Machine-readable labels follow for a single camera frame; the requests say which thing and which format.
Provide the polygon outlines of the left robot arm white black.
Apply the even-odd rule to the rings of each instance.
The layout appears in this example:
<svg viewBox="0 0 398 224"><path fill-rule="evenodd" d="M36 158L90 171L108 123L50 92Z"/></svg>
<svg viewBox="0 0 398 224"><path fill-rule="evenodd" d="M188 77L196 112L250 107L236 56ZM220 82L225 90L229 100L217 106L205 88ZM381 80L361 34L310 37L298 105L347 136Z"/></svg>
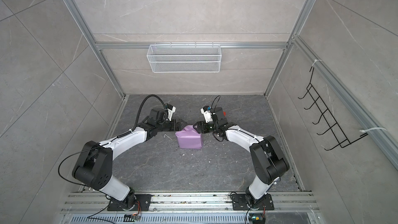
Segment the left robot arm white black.
<svg viewBox="0 0 398 224"><path fill-rule="evenodd" d="M149 116L125 133L102 142L87 142L72 171L73 178L113 200L129 201L134 190L113 176L114 160L134 146L149 141L159 132L183 130L187 123L174 118L174 112L175 108L154 108Z"/></svg>

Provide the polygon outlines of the pink wrapping paper sheet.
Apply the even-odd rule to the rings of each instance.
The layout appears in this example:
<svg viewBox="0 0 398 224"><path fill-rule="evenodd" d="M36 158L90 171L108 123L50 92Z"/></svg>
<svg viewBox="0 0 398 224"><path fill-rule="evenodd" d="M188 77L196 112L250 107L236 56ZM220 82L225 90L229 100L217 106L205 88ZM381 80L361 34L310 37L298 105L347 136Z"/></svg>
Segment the pink wrapping paper sheet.
<svg viewBox="0 0 398 224"><path fill-rule="evenodd" d="M184 127L182 131L177 131L175 135L181 149L201 149L203 146L202 135L194 129L193 125Z"/></svg>

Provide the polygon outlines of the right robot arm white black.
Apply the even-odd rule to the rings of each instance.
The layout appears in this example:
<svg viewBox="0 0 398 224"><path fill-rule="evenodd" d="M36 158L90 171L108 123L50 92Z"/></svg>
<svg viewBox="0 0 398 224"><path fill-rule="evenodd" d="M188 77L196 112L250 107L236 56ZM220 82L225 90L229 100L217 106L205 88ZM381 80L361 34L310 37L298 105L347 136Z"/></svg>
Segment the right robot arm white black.
<svg viewBox="0 0 398 224"><path fill-rule="evenodd" d="M245 201L251 209L266 202L270 188L290 169L279 143L273 136L262 137L229 122L221 107L204 106L204 121L193 125L198 133L212 133L216 140L227 140L250 152L256 177L246 189Z"/></svg>

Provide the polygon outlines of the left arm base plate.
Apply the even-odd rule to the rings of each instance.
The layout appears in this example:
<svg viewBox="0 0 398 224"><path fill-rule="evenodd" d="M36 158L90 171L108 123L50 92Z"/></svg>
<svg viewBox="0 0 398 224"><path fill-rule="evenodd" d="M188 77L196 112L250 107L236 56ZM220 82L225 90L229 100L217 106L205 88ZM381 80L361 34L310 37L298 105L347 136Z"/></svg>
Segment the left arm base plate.
<svg viewBox="0 0 398 224"><path fill-rule="evenodd" d="M150 194L129 195L123 201L118 201L115 198L111 198L107 210L137 211L140 208L141 211L148 211L151 203L151 198L152 195Z"/></svg>

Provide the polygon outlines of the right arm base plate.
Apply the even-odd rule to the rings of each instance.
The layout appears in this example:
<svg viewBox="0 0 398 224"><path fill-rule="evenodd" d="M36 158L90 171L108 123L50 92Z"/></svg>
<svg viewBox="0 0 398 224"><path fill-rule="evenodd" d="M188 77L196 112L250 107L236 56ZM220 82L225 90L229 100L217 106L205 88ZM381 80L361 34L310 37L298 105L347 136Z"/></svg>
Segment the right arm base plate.
<svg viewBox="0 0 398 224"><path fill-rule="evenodd" d="M266 194L262 198L256 200L250 194L237 194L232 192L230 193L230 199L235 211L247 211L250 209L273 211L275 209L270 194Z"/></svg>

